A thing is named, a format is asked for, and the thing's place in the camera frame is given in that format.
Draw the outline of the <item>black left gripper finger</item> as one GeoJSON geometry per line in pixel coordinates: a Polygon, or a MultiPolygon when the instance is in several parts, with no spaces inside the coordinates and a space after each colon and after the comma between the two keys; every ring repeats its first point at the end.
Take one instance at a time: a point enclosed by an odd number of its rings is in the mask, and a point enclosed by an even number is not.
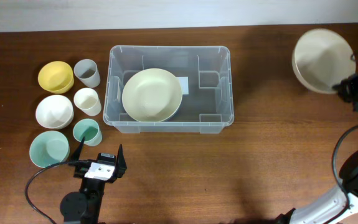
{"type": "Polygon", "coordinates": [[[118,149],[118,154],[116,158],[116,168],[117,171],[125,171],[127,169],[125,157],[123,155],[123,146],[120,144],[118,149]]]}
{"type": "Polygon", "coordinates": [[[81,151],[83,149],[84,142],[85,142],[85,137],[82,138],[82,140],[80,141],[80,144],[78,145],[76,150],[73,152],[73,154],[70,156],[70,161],[78,161],[79,160],[81,151]]]}

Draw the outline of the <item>mint green bowl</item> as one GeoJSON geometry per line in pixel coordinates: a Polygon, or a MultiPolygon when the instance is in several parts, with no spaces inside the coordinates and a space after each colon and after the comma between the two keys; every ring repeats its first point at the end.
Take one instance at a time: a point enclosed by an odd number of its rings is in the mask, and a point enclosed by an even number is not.
{"type": "Polygon", "coordinates": [[[39,134],[31,143],[29,156],[34,165],[45,168],[66,161],[70,154],[68,139],[58,131],[39,134]]]}

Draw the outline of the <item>beige plate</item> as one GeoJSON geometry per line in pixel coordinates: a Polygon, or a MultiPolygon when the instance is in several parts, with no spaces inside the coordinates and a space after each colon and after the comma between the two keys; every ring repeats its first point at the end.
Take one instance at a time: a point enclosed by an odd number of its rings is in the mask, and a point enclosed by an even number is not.
{"type": "Polygon", "coordinates": [[[356,72],[352,54],[351,46],[338,33],[329,29],[311,29],[298,39],[294,47],[291,58],[293,71],[307,89],[336,94],[333,86],[356,72]]]}
{"type": "Polygon", "coordinates": [[[133,75],[122,92],[126,113],[139,122],[163,122],[182,103],[181,84],[171,72],[149,68],[133,75]]]}

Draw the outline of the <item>dark blue plate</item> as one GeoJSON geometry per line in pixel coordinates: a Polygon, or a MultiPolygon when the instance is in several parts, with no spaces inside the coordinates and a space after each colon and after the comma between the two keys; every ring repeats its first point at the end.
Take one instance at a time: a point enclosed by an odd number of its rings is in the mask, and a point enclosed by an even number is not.
{"type": "Polygon", "coordinates": [[[165,119],[164,121],[170,121],[171,119],[173,119],[173,117],[175,117],[175,115],[178,114],[178,112],[180,111],[182,107],[182,103],[177,107],[177,109],[175,110],[175,112],[173,112],[172,115],[170,115],[170,117],[168,117],[167,119],[165,119]]]}

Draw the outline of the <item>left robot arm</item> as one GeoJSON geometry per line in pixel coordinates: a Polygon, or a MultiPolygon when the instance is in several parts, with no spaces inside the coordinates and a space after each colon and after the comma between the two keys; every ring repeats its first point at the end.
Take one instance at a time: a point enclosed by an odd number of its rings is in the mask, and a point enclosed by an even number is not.
{"type": "Polygon", "coordinates": [[[80,160],[84,142],[80,141],[69,159],[75,168],[73,176],[82,182],[78,191],[70,192],[60,203],[64,223],[97,223],[105,185],[114,183],[127,170],[122,146],[117,155],[99,153],[95,160],[80,160]]]}

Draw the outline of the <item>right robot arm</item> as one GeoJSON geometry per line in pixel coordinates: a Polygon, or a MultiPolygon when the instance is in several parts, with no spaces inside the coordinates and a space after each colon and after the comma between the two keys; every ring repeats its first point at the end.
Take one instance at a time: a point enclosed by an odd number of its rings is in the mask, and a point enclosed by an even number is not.
{"type": "MultiPolygon", "coordinates": [[[[352,103],[353,110],[358,111],[358,73],[343,79],[333,88],[342,100],[352,103]]],[[[337,185],[317,201],[280,214],[275,223],[339,223],[358,213],[358,150],[343,163],[340,170],[336,169],[336,157],[342,142],[356,130],[358,125],[348,129],[335,145],[331,164],[337,185]]]]}

